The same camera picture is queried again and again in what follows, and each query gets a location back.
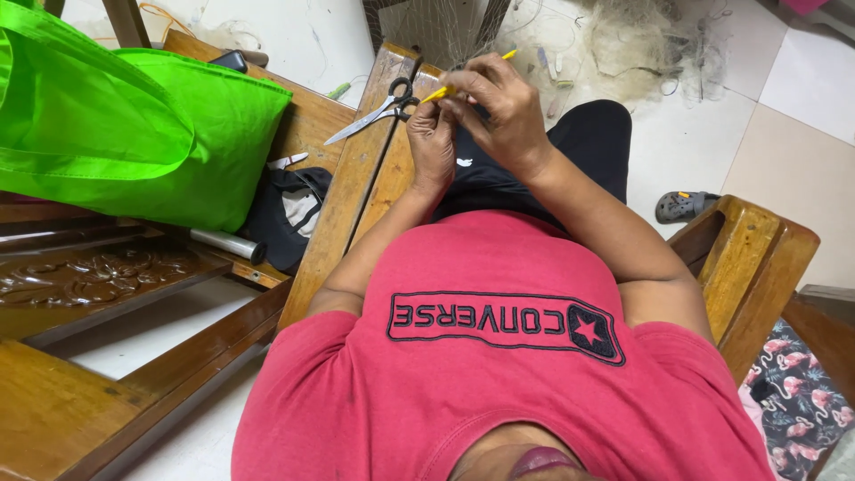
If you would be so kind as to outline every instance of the bag handle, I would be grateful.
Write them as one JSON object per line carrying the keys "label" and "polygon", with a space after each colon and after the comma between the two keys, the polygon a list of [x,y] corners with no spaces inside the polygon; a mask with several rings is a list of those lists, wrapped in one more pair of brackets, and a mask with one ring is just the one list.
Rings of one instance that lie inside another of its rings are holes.
{"label": "bag handle", "polygon": [[183,161],[190,154],[196,139],[196,129],[193,127],[190,116],[165,88],[153,81],[142,70],[121,60],[94,40],[43,10],[34,11],[9,0],[0,0],[0,28],[18,33],[52,50],[99,68],[104,73],[150,94],[172,110],[189,133],[186,153],[176,162]]}

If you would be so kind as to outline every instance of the left hand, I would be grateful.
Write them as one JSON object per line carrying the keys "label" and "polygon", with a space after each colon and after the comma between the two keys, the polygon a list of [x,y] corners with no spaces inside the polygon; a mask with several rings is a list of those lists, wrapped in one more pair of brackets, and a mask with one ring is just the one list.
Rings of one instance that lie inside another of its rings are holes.
{"label": "left hand", "polygon": [[412,187],[440,196],[454,180],[457,167],[457,120],[436,102],[419,104],[407,121],[415,174]]}

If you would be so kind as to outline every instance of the carved wooden panel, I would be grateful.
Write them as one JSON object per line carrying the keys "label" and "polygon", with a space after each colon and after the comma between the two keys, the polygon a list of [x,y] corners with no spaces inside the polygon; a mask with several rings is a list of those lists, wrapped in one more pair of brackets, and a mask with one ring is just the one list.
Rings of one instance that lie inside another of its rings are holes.
{"label": "carved wooden panel", "polygon": [[231,269],[165,236],[0,262],[0,336],[43,346]]}

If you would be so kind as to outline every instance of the gray slipper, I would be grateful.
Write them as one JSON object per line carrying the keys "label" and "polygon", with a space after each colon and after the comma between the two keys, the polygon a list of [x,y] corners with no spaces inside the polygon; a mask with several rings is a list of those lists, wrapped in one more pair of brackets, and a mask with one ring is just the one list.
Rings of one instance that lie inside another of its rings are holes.
{"label": "gray slipper", "polygon": [[706,192],[669,192],[656,204],[659,223],[685,223],[699,216],[722,196]]}

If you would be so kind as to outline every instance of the person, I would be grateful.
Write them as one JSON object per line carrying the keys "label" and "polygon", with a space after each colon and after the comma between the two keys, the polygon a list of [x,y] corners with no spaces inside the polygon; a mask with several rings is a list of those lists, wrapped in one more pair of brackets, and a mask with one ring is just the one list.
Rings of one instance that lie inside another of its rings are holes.
{"label": "person", "polygon": [[441,81],[409,187],[270,347],[233,479],[773,479],[698,283],[625,205],[628,112],[547,133],[494,54]]}

